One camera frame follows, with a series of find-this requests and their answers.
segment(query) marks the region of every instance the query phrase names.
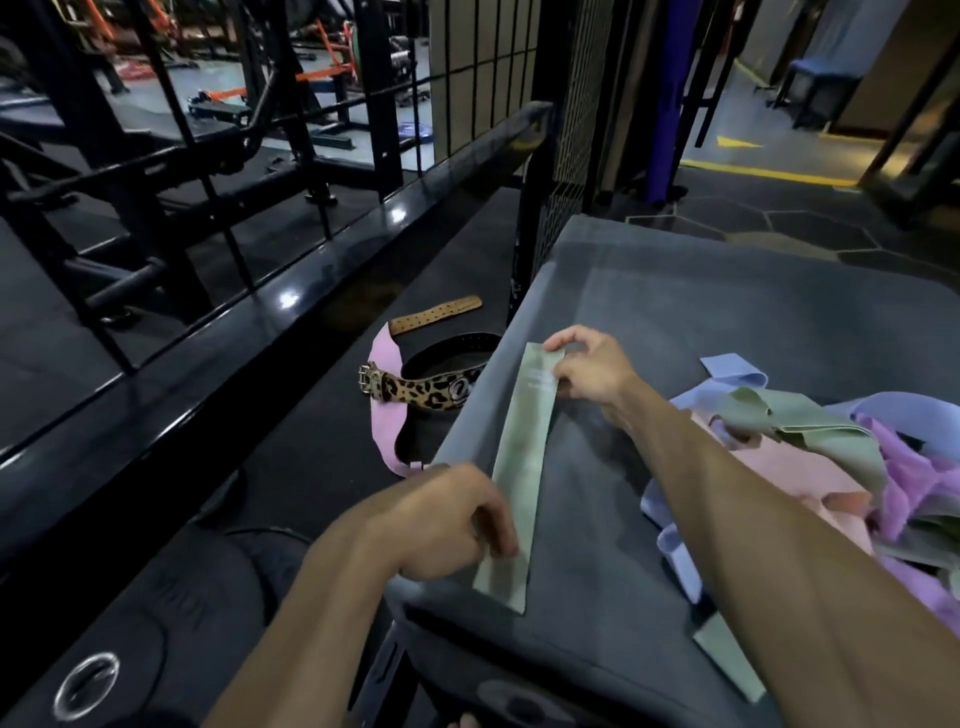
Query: blue stool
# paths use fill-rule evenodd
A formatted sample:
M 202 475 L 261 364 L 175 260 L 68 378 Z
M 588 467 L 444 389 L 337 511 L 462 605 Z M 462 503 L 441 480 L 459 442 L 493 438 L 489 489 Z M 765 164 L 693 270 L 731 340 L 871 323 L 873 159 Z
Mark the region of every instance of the blue stool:
M 787 66 L 786 74 L 780 83 L 780 90 L 777 92 L 777 98 L 773 101 L 768 101 L 767 106 L 776 109 L 786 106 L 789 103 L 787 101 L 787 94 L 790 93 L 790 86 L 793 85 L 793 81 L 798 74 L 809 77 L 810 86 L 806 90 L 804 98 L 800 100 L 800 108 L 797 109 L 797 115 L 793 119 L 794 129 L 804 124 L 807 117 L 810 116 L 810 105 L 813 103 L 813 99 L 820 91 L 828 86 L 839 90 L 840 101 L 834 105 L 834 109 L 827 114 L 826 119 L 826 121 L 830 123 L 836 121 L 837 117 L 840 116 L 840 112 L 843 111 L 844 107 L 853 97 L 853 93 L 856 91 L 862 78 L 833 70 L 830 67 L 829 61 L 823 61 L 821 59 L 796 59 L 791 61 Z

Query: pink strap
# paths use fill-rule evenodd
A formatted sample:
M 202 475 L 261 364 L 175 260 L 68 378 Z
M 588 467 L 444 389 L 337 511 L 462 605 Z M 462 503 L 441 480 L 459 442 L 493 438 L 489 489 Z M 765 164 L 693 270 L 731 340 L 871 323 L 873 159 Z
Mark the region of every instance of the pink strap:
M 400 376 L 403 358 L 400 356 L 400 348 L 390 335 L 389 322 L 383 325 L 383 328 L 376 334 L 376 338 L 373 339 L 369 360 L 381 372 Z M 406 421 L 406 402 L 370 399 L 370 424 L 373 441 L 380 450 L 383 462 L 400 477 L 407 477 L 423 470 L 423 463 L 407 465 L 396 456 L 396 438 Z

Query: padded bench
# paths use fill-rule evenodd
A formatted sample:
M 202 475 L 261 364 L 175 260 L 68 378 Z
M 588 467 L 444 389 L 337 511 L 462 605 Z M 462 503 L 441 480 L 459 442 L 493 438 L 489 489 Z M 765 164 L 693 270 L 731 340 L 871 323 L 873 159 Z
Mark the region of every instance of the padded bench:
M 960 298 L 939 283 L 578 215 L 437 462 L 491 470 L 524 345 L 573 323 L 617 336 L 665 397 L 706 377 L 698 357 L 736 352 L 774 389 L 960 402 Z M 435 704 L 452 698 L 517 726 L 782 726 L 770 694 L 750 705 L 692 640 L 705 615 L 640 512 L 648 477 L 597 407 L 557 402 L 526 613 L 473 591 L 469 570 L 388 587 L 401 643 Z
M 777 97 L 767 102 L 767 106 L 772 109 L 789 105 L 790 88 L 797 76 L 804 76 L 809 79 L 803 97 L 799 100 L 799 108 L 793 119 L 793 128 L 797 129 L 805 125 L 808 119 L 816 116 L 823 119 L 825 123 L 832 124 L 840 116 L 840 113 L 850 102 L 853 93 L 860 85 L 862 77 L 843 73 L 835 70 L 829 61 L 820 59 L 796 59 L 787 66 L 783 81 L 780 82 L 780 90 Z M 824 102 L 824 96 L 830 96 L 829 101 Z M 812 106 L 820 97 L 823 107 L 828 107 L 826 111 L 813 112 Z

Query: weight plate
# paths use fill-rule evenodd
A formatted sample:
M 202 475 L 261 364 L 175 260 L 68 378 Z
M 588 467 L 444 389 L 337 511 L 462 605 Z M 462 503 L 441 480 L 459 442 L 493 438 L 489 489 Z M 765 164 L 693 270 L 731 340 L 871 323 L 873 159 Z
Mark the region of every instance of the weight plate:
M 251 558 L 260 575 L 269 624 L 297 578 L 310 541 L 285 528 L 245 528 L 228 534 Z
M 105 728 L 197 728 L 197 724 L 170 711 L 144 711 L 115 720 Z
M 166 630 L 166 665 L 150 709 L 197 724 L 263 634 L 252 561 L 227 536 L 197 526 L 186 526 L 118 601 L 143 605 Z
M 165 642 L 150 615 L 133 608 L 103 613 L 2 725 L 101 728 L 140 710 L 163 670 Z

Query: yellow floor line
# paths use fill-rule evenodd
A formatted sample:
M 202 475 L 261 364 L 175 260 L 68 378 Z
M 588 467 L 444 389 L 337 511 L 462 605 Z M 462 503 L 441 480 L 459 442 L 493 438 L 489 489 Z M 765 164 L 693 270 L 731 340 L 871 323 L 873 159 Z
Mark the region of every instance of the yellow floor line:
M 742 73 L 742 74 L 743 74 L 744 76 L 746 76 L 748 79 L 750 79 L 751 81 L 753 81 L 756 85 L 761 85 L 761 86 L 763 86 L 764 88 L 766 88 L 768 85 L 770 85 L 769 82 L 764 81 L 763 79 L 761 79 L 756 73 L 754 73 L 752 70 L 750 70 L 749 68 L 747 68 L 747 66 L 745 66 L 743 63 L 741 63 L 741 62 L 740 62 L 740 59 L 733 59 L 733 67 L 736 68 L 738 71 L 740 71 L 740 73 Z
M 772 180 L 786 180 L 787 182 L 803 182 L 804 184 L 824 184 L 830 187 L 856 187 L 859 180 L 840 180 L 835 177 L 819 177 L 818 175 L 798 175 L 794 172 L 779 172 L 774 169 L 759 169 L 758 167 L 741 167 L 737 164 L 717 164 L 712 161 L 699 159 L 681 159 L 682 167 L 708 169 L 713 172 L 729 172 L 734 175 L 750 175 L 752 177 L 767 177 Z

